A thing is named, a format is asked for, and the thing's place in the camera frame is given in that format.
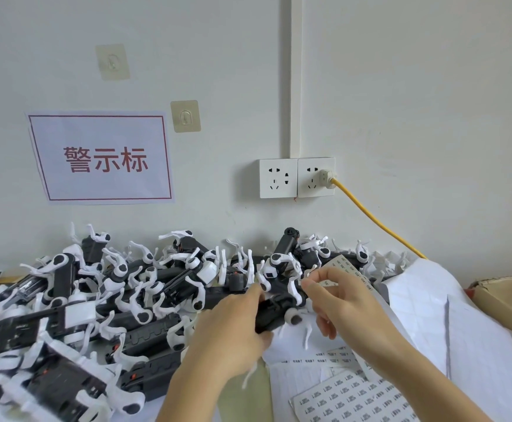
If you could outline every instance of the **yellow power cord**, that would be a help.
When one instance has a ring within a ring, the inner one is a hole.
[[[355,198],[350,191],[346,189],[346,187],[341,184],[337,179],[331,178],[330,183],[333,185],[336,185],[338,188],[340,188],[340,191],[342,191],[344,194],[348,196],[349,199],[353,201],[353,203],[358,206],[359,210],[364,212],[365,216],[370,218],[373,223],[375,223],[379,228],[381,228],[383,231],[385,231],[387,234],[389,234],[391,237],[393,237],[395,240],[399,241],[400,243],[404,244],[407,248],[409,248],[411,251],[416,253],[419,257],[422,259],[428,259],[426,256],[421,254],[420,251],[415,249],[407,240],[404,240],[400,238],[397,234],[395,234],[393,231],[391,231],[389,228],[387,228],[384,224],[382,224],[375,216],[373,216],[365,207],[363,204],[361,204],[357,198]]]

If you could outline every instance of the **person's left hand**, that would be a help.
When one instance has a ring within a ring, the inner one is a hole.
[[[199,314],[182,366],[209,366],[225,382],[248,371],[274,337],[269,331],[254,331],[261,300],[264,292],[254,283],[245,294],[227,296],[215,308]]]

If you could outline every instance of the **wall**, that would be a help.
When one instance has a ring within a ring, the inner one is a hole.
[[[512,273],[512,0],[304,0],[303,156],[465,281]],[[122,42],[131,79],[102,81]],[[49,205],[24,113],[165,110],[175,204]],[[254,160],[287,155],[289,0],[0,0],[0,262],[55,254],[73,220],[122,246],[190,228],[261,250],[287,226],[402,247],[339,192],[260,200]]]
[[[303,152],[336,155],[366,207],[464,282],[512,274],[512,0],[303,12]],[[344,199],[330,212],[391,243]]]

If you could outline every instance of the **hand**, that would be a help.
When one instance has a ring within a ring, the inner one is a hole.
[[[323,287],[330,280],[337,286]],[[351,274],[333,267],[313,271],[301,285],[313,301],[317,325],[323,336],[337,333],[361,357],[378,371],[385,371],[411,351],[412,346],[399,333],[364,283]]]
[[[260,284],[243,295],[230,295],[202,312],[182,366],[204,364],[224,382],[248,371],[272,343],[274,334],[254,331],[258,303],[264,300]]]

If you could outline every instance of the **person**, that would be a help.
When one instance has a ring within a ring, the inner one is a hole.
[[[337,286],[318,284],[330,280]],[[340,335],[377,373],[393,383],[423,422],[490,422],[460,389],[399,333],[362,281],[323,267],[301,282],[323,336]],[[182,365],[170,381],[159,422],[208,421],[227,381],[248,371],[273,333],[256,334],[259,284],[200,315]]]

